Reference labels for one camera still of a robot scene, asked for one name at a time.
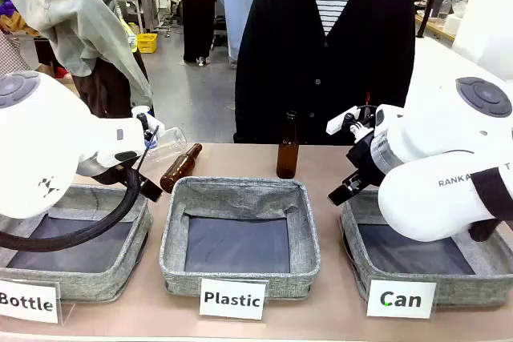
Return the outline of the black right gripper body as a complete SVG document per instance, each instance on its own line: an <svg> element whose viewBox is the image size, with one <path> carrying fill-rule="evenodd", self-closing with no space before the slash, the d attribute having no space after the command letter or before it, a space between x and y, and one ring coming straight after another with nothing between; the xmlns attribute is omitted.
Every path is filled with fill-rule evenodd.
<svg viewBox="0 0 513 342"><path fill-rule="evenodd" d="M376 166L371 155L373 135L360 139L346 154L356 171L347 179L351 191L361 191L368 186L379 187L385 174Z"/></svg>

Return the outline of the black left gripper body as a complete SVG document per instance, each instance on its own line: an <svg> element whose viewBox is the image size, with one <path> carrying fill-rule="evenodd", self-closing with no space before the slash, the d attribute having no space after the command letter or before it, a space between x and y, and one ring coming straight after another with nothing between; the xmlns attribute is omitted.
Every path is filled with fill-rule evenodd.
<svg viewBox="0 0 513 342"><path fill-rule="evenodd" d="M124 185L127 189L141 188L139 172L135 168L123 164L109 168L104 173L95 176L94 180L103 185L119 183Z"/></svg>

